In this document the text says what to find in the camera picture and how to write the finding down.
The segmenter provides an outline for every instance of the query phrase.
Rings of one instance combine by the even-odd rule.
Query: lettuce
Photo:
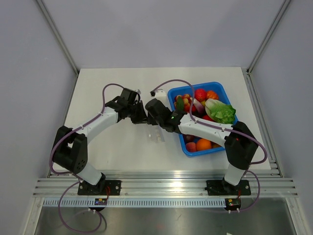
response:
[[[210,118],[218,123],[233,124],[235,121],[236,110],[216,99],[208,99],[205,102],[205,111]]]

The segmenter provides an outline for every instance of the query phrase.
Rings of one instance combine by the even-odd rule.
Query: green vegetable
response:
[[[183,101],[183,99],[181,98],[181,96],[179,96],[178,98],[177,98],[177,101],[176,101],[176,109],[178,109],[178,110],[184,110],[184,101]]]
[[[233,124],[235,121],[236,110],[216,99],[208,99],[205,102],[205,111],[210,118],[218,123]]]

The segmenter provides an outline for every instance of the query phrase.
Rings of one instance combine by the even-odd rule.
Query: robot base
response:
[[[224,180],[207,180],[206,188],[209,196],[250,196],[251,190],[248,180],[241,180],[233,188],[225,189]]]
[[[121,192],[121,183],[120,180],[105,180],[104,186],[101,187],[103,190],[98,190],[99,187],[95,187],[86,181],[79,184],[78,187],[78,195],[84,195],[84,196],[107,196],[106,188],[109,187],[110,192],[109,196],[119,196]]]

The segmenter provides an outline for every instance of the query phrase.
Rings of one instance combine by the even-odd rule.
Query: orange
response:
[[[207,149],[210,149],[210,148],[212,148],[211,141],[208,141],[206,139],[200,139],[196,143],[197,151],[207,150]]]

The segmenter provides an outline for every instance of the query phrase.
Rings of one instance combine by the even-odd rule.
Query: black mounting plate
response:
[[[206,188],[209,196],[238,196],[239,190],[241,196],[250,196],[251,190],[248,180],[241,180],[238,187],[231,193],[224,190],[222,180],[207,180]]]
[[[105,190],[105,188],[109,187],[110,188],[109,196],[119,196],[121,192],[121,184],[122,181],[120,180],[105,180],[103,192],[95,193],[92,190],[92,185],[90,185],[86,181],[83,181],[82,183],[79,184],[77,194],[84,196],[96,196],[96,195],[106,196],[107,191]]]

